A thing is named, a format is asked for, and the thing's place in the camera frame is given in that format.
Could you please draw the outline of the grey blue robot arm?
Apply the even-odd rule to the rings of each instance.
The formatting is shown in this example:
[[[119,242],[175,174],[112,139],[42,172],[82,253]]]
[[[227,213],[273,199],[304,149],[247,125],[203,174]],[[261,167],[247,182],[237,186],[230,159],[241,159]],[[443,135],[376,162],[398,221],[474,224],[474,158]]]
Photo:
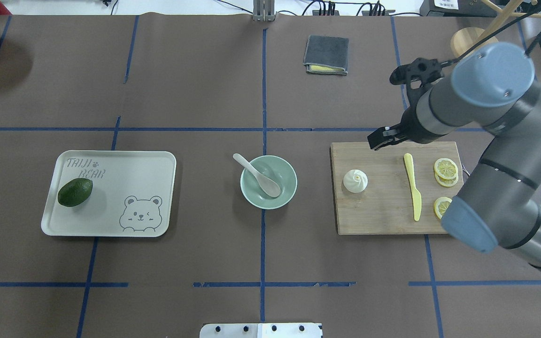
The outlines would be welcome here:
[[[475,122],[494,138],[453,197],[441,225],[477,252],[498,246],[541,272],[541,84],[517,45],[498,42],[457,61],[417,58],[389,81],[406,85],[399,124],[368,136],[378,150],[403,141],[428,144]]]

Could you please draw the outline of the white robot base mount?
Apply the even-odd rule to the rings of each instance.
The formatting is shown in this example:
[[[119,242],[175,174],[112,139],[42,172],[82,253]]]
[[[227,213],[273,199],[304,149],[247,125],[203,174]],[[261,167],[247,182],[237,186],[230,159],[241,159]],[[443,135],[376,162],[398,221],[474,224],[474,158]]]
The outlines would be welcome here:
[[[208,323],[200,338],[322,338],[321,323]]]

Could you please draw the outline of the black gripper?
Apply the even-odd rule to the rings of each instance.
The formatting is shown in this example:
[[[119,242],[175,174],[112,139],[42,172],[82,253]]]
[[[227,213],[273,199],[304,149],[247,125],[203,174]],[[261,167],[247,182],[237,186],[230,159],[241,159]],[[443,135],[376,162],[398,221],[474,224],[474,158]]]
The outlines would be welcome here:
[[[398,124],[376,129],[368,135],[367,141],[372,150],[379,150],[386,146],[395,146],[404,141],[428,144],[439,138],[439,134],[430,132],[421,125],[416,108],[408,108],[404,111]]]

